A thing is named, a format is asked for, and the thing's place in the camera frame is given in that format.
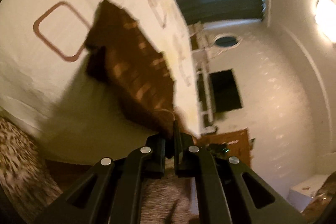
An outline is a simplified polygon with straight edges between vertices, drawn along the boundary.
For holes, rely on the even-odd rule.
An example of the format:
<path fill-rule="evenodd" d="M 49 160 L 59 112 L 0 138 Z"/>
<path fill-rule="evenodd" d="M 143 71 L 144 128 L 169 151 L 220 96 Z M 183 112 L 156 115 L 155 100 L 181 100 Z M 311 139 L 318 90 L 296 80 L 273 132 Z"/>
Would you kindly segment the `dark brown plaid sweater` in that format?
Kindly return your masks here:
<path fill-rule="evenodd" d="M 191 80 L 171 64 L 172 53 L 157 50 L 126 9 L 109 0 L 99 3 L 85 40 L 87 74 L 105 84 L 117 98 L 123 116 L 150 131 L 198 137 Z"/>

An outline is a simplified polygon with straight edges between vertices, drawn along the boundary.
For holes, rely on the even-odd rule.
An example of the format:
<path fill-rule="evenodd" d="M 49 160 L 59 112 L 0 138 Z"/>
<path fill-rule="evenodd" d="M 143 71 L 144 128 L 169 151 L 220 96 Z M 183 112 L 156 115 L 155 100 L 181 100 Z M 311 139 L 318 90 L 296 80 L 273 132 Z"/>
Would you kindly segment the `brown wooden door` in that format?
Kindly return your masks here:
<path fill-rule="evenodd" d="M 208 144 L 226 144 L 229 149 L 228 156 L 236 156 L 245 165 L 251 167 L 251 150 L 247 128 L 227 133 L 203 135 L 198 140 L 198 145 L 205 146 Z"/>

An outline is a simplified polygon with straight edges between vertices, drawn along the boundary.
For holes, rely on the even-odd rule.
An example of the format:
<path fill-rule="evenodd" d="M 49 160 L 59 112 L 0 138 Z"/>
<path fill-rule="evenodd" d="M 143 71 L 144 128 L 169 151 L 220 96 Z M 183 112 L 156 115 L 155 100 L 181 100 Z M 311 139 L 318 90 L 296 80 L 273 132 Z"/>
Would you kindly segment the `white tv stand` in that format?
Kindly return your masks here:
<path fill-rule="evenodd" d="M 217 132 L 214 112 L 215 103 L 209 72 L 204 62 L 199 61 L 196 65 L 197 90 L 198 90 L 198 110 L 200 117 L 201 135 L 209 135 Z"/>

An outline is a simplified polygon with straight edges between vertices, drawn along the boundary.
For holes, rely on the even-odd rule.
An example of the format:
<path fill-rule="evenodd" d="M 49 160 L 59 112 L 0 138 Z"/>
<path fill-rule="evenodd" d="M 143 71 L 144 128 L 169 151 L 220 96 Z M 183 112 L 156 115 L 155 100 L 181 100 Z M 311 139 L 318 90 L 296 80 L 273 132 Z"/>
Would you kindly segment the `white box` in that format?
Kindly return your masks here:
<path fill-rule="evenodd" d="M 329 176 L 330 174 L 315 174 L 291 187 L 286 198 L 287 201 L 298 211 L 302 212 Z"/>

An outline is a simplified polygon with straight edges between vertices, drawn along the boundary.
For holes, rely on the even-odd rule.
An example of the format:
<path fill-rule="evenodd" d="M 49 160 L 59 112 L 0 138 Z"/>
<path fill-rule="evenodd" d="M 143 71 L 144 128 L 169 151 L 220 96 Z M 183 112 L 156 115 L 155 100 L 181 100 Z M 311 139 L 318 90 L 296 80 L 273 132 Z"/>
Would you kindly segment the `black flat television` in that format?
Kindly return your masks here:
<path fill-rule="evenodd" d="M 210 80 L 217 113 L 243 107 L 232 70 L 210 73 Z"/>

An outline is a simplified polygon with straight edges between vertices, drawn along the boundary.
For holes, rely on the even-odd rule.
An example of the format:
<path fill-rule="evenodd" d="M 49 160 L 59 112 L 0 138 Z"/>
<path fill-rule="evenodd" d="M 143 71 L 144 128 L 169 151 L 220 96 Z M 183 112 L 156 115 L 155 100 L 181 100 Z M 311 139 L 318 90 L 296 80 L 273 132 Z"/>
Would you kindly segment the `patterned floor rug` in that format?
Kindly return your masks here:
<path fill-rule="evenodd" d="M 33 223 L 63 192 L 51 177 L 33 139 L 3 117 L 1 187 L 26 223 Z"/>

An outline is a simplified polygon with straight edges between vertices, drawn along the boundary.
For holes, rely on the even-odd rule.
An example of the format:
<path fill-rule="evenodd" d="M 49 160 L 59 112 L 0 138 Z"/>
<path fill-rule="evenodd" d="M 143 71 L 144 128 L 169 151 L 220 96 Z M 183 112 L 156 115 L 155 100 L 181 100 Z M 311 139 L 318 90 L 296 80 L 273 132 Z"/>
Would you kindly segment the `white dressing table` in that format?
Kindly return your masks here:
<path fill-rule="evenodd" d="M 210 71 L 210 60 L 217 54 L 213 42 L 213 37 L 204 29 L 201 22 L 188 25 L 191 43 L 191 54 L 196 69 L 205 67 L 206 71 Z"/>

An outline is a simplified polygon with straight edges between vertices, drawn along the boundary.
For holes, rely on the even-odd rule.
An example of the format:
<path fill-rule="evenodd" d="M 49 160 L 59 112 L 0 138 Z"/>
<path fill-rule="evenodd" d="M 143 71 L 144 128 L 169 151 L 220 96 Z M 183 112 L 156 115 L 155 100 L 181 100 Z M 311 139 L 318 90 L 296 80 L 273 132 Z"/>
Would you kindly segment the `white oval vanity mirror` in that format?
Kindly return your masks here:
<path fill-rule="evenodd" d="M 224 34 L 214 38 L 214 46 L 226 49 L 237 47 L 240 42 L 241 39 L 234 34 Z"/>

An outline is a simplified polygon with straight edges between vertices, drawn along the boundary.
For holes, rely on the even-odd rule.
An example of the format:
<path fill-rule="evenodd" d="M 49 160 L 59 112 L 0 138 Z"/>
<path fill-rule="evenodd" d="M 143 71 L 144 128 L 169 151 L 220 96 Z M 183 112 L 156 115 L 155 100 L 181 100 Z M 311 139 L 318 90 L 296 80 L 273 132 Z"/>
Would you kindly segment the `wall lamp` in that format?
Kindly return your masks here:
<path fill-rule="evenodd" d="M 336 4 L 332 0 L 318 0 L 315 8 L 315 22 L 320 31 L 335 44 Z"/>

